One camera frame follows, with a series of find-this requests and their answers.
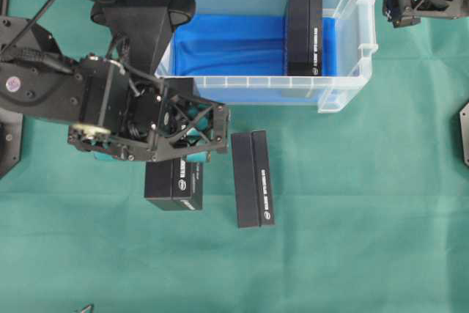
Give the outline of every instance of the blue cloth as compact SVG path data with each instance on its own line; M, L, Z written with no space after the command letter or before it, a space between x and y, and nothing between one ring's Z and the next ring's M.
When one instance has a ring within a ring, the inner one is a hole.
M284 75L284 17L197 15L174 35L178 76ZM336 74L335 20L323 21L323 74Z

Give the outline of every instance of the black rectangular box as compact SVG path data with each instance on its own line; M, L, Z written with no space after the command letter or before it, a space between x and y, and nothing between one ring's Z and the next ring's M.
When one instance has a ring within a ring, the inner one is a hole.
M288 0L285 15L285 72L322 75L322 0Z
M201 210L203 164L173 159L147 163L145 199L162 210Z
M274 225L267 134L232 134L238 227Z

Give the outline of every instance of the wire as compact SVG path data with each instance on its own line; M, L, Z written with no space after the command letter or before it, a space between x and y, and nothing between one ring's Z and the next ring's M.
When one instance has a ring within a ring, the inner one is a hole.
M146 78L147 80L159 85L160 88L164 85L164 80L162 78L155 77L153 75L150 75L149 73L144 73L143 71L140 71L139 69L130 66L127 62L123 62L122 65L124 65L124 67L134 75Z
M128 37L124 34L116 34L115 36L113 36L111 43L109 43L109 48L108 48L108 52L106 53L106 58L110 59L114 49L116 49L120 43L126 40L128 40Z
M36 15L24 26L24 28L19 31L19 33L0 51L0 56L5 53L8 49L14 46L37 22L38 20L45 14L45 12L51 7L51 5L56 0L47 0L44 5L39 9ZM90 0L94 2L99 2L101 4L109 4L114 0Z

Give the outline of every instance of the plastic storage bin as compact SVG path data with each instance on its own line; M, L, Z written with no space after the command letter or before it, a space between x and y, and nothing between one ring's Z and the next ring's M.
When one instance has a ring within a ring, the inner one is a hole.
M283 16L287 0L196 0L197 14ZM318 112L342 110L372 76L377 50L374 0L323 0L335 20L336 76L194 76L204 97L236 104L312 104ZM156 71L174 77L174 41Z

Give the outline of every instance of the green fabric surface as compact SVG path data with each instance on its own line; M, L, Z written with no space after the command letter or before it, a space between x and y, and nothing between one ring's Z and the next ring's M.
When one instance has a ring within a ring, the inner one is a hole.
M97 162L26 119L0 182L0 312L467 312L469 20L393 29L381 1L373 78L345 110L232 108L231 131L267 130L271 228L237 228L229 155L206 165L202 212L165 213L144 164ZM70 56L107 48L90 7L58 0L40 20Z

